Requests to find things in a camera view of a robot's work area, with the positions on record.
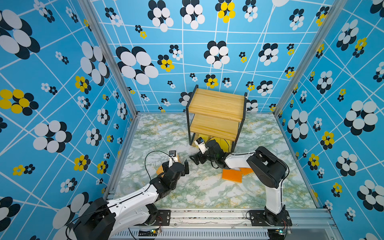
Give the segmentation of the yellow sponge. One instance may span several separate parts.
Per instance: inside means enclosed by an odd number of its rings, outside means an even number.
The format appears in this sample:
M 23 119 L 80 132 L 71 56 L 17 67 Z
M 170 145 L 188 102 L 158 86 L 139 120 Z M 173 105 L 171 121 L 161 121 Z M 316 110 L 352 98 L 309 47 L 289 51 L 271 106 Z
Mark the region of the yellow sponge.
M 228 141 L 225 140 L 225 139 L 220 139 L 220 140 L 219 140 L 219 145 L 220 145 L 221 149 L 222 149 L 224 152 L 230 152 L 231 149 L 232 149 L 231 142 L 228 142 Z

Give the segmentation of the orange sponge front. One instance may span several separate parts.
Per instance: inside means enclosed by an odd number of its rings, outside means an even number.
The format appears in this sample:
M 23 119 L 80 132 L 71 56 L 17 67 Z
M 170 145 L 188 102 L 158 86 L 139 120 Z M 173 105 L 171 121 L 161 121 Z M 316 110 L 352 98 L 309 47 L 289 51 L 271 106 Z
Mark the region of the orange sponge front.
M 243 174 L 238 170 L 226 170 L 222 171 L 222 179 L 226 181 L 231 181 L 235 183 L 242 183 Z

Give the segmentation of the orange sponge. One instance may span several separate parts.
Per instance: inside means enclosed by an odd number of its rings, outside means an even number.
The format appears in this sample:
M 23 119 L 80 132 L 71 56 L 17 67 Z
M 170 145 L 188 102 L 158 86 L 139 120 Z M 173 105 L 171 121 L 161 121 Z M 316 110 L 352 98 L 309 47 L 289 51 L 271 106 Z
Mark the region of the orange sponge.
M 235 183 L 242 183 L 243 174 L 238 170 L 226 170 L 222 171 L 222 179 L 226 181 L 231 181 Z
M 254 171 L 251 168 L 240 168 L 240 171 L 243 176 L 254 173 Z

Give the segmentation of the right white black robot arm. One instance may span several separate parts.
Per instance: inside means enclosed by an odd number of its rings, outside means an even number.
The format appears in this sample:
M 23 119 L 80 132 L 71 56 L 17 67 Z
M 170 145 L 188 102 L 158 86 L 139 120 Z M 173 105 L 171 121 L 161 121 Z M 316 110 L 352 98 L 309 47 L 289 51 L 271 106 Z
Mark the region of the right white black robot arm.
M 209 161 L 215 169 L 223 170 L 223 177 L 239 182 L 243 170 L 251 170 L 266 189 L 266 205 L 264 220 L 268 225 L 276 226 L 279 223 L 288 224 L 288 212 L 283 205 L 283 181 L 289 174 L 287 164 L 271 153 L 267 148 L 260 146 L 255 151 L 243 154 L 226 153 L 216 140 L 207 142 L 202 138 L 195 141 L 199 148 L 197 154 L 190 159 L 196 165 Z

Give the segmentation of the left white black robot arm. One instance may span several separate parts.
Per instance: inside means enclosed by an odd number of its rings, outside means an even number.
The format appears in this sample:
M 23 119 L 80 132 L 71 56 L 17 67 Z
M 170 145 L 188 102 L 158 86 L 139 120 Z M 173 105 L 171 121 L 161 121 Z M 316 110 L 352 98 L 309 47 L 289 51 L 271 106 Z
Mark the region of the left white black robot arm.
M 66 233 L 68 239 L 108 240 L 135 225 L 152 224 L 157 217 L 155 202 L 165 198 L 181 177 L 189 174 L 189 163 L 175 162 L 142 189 L 123 198 L 106 201 L 99 198 L 80 215 Z

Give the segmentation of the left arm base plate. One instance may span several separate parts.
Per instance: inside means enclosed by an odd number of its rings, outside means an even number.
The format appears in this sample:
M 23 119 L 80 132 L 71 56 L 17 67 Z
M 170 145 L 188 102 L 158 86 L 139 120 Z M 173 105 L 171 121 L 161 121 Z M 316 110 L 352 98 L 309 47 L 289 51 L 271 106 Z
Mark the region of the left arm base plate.
M 158 210 L 157 214 L 151 214 L 142 226 L 169 226 L 171 220 L 171 210 Z

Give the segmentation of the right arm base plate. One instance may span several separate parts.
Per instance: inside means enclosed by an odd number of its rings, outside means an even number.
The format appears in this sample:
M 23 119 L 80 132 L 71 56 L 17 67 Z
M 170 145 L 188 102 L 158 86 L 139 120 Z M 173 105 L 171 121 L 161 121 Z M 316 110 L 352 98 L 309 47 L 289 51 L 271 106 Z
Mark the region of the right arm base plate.
M 246 219 L 253 227 L 291 227 L 292 220 L 287 210 L 283 209 L 275 215 L 268 210 L 249 210 Z

